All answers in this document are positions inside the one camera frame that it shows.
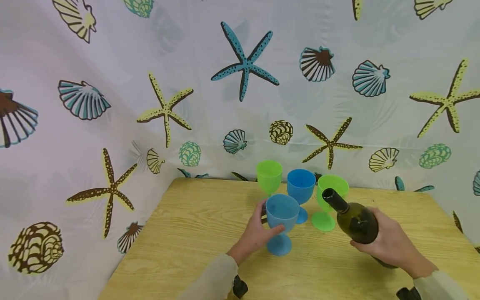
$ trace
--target dark green bottle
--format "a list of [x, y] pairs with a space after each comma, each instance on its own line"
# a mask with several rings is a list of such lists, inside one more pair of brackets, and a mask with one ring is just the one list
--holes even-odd
[[[355, 202], [347, 203], [334, 189], [325, 189], [322, 198], [336, 210], [338, 225], [352, 240], [360, 244], [370, 244], [377, 238], [378, 222], [368, 208]], [[398, 268], [376, 257], [374, 259], [385, 268]]]

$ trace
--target plastic wine glass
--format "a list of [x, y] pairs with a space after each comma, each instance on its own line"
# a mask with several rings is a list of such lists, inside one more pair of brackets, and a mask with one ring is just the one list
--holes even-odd
[[[305, 169], [295, 169], [287, 175], [287, 193], [293, 199], [297, 200], [299, 205], [306, 203], [313, 194], [315, 187], [315, 175]], [[297, 224], [303, 224], [308, 219], [308, 213], [305, 208], [300, 206]]]
[[268, 196], [275, 193], [282, 182], [282, 165], [274, 160], [264, 160], [257, 165], [257, 179]]
[[300, 205], [297, 200], [284, 194], [275, 194], [265, 203], [267, 223], [270, 228], [283, 224], [285, 230], [271, 238], [267, 243], [268, 251], [276, 256], [288, 254], [292, 250], [292, 241], [287, 236], [297, 222]]
[[313, 214], [312, 223], [320, 231], [332, 231], [335, 228], [335, 220], [328, 214], [333, 208], [322, 198], [323, 191], [328, 188], [334, 189], [344, 199], [349, 191], [348, 183], [340, 176], [327, 174], [318, 179], [317, 202], [322, 211]]

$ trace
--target left hand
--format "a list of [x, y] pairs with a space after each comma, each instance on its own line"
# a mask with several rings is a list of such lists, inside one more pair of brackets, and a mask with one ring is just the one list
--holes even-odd
[[227, 252], [228, 255], [233, 257], [238, 266], [250, 255], [266, 245], [272, 237], [285, 230], [282, 224], [271, 229], [265, 229], [263, 227], [262, 224], [266, 222], [266, 219], [262, 219], [262, 217], [266, 215], [266, 201], [267, 199], [263, 199], [257, 204], [241, 238], [230, 251]]

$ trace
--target wood grain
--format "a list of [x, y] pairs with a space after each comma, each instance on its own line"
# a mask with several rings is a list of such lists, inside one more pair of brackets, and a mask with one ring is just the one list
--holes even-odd
[[[285, 184], [278, 192], [286, 192]], [[99, 299], [175, 299], [237, 241], [262, 197], [256, 182], [174, 180]], [[348, 200], [396, 219], [425, 256], [480, 299], [480, 255], [430, 195], [352, 188]], [[310, 216], [320, 209], [315, 199], [303, 207]], [[402, 270], [387, 270], [351, 247], [338, 227], [323, 233], [309, 220], [289, 236], [288, 255], [276, 257], [264, 248], [240, 267], [249, 287], [242, 300], [385, 300], [413, 286]]]

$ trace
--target sleeve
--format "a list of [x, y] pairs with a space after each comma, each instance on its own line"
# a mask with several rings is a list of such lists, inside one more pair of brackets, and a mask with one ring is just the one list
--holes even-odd
[[177, 300], [224, 300], [237, 274], [235, 260], [226, 254], [219, 255]]
[[468, 300], [461, 286], [442, 271], [413, 280], [422, 300]]

